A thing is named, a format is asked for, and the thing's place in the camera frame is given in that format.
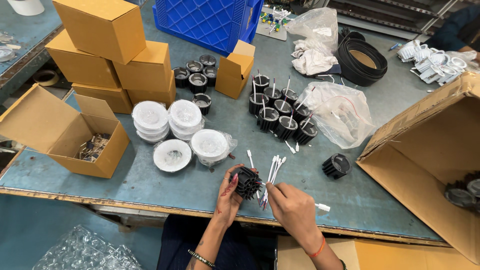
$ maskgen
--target stack of boxes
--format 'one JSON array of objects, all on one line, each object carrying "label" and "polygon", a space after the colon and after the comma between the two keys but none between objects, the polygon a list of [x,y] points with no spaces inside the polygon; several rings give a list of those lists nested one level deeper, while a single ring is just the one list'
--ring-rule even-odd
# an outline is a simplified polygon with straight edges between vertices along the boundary
[{"label": "stack of boxes", "polygon": [[168,44],[146,41],[140,8],[123,0],[54,0],[65,30],[45,47],[75,91],[131,113],[175,100]]}]

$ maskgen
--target blue plastic crate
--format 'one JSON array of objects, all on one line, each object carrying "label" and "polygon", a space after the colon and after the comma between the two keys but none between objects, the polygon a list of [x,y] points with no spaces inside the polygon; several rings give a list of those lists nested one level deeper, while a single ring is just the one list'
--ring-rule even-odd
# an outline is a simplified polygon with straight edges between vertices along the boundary
[{"label": "blue plastic crate", "polygon": [[156,0],[155,26],[223,55],[255,36],[263,0]]}]

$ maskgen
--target orange thread bracelet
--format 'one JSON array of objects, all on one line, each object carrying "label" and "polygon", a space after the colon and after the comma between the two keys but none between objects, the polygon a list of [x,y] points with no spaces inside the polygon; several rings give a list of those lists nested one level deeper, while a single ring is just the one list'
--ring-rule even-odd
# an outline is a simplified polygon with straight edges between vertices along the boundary
[{"label": "orange thread bracelet", "polygon": [[305,251],[305,254],[307,254],[307,255],[308,255],[309,257],[311,257],[311,258],[315,258],[315,257],[317,257],[317,256],[320,254],[320,252],[323,250],[324,245],[325,245],[325,237],[324,237],[324,241],[322,242],[322,246],[320,247],[320,249],[318,250],[317,253],[315,253],[315,254],[313,254],[313,255],[310,255],[310,254],[308,254],[308,253]]}]

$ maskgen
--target cardboard box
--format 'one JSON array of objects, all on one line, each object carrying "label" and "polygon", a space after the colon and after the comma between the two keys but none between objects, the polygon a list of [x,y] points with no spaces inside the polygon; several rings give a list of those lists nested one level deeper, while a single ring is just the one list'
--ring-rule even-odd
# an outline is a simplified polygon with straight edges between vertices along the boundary
[{"label": "cardboard box", "polygon": [[173,72],[170,75],[170,83],[168,92],[157,92],[157,91],[144,91],[144,90],[129,90],[127,89],[128,95],[132,104],[135,106],[140,101],[151,100],[165,103],[167,109],[175,101],[175,95],[177,94],[177,88],[175,87],[175,78]]},{"label": "cardboard box", "polygon": [[77,49],[127,64],[145,49],[140,8],[123,0],[53,0]]},{"label": "cardboard box", "polygon": [[[71,172],[111,178],[130,139],[104,100],[75,98],[82,112],[34,84],[0,116],[0,134],[46,154]],[[111,135],[98,159],[74,158],[96,133]]]},{"label": "cardboard box", "polygon": [[357,160],[452,247],[480,264],[480,215],[444,198],[480,170],[480,74],[463,73],[379,128]]},{"label": "cardboard box", "polygon": [[132,102],[130,101],[127,90],[125,89],[89,86],[82,84],[72,84],[72,87],[79,95],[106,101],[110,106],[110,109],[112,109],[112,112],[127,114],[132,112]]},{"label": "cardboard box", "polygon": [[45,47],[69,82],[121,87],[112,61],[75,48],[67,30],[61,31]]},{"label": "cardboard box", "polygon": [[[375,240],[326,238],[348,270],[480,270],[449,247],[406,245]],[[278,237],[278,270],[316,270],[291,236]]]},{"label": "cardboard box", "polygon": [[220,57],[215,90],[238,99],[250,79],[254,53],[255,46],[239,40],[227,58]]},{"label": "cardboard box", "polygon": [[168,92],[172,68],[168,43],[147,41],[147,47],[123,65],[113,62],[124,89]]}]

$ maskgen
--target woman's right hand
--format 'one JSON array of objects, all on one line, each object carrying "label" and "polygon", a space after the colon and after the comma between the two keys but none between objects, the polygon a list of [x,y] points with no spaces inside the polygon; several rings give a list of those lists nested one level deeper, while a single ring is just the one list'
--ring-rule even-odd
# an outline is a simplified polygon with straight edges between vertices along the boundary
[{"label": "woman's right hand", "polygon": [[323,235],[315,222],[315,201],[305,192],[286,183],[266,184],[273,216],[297,240],[307,254],[322,246]]}]

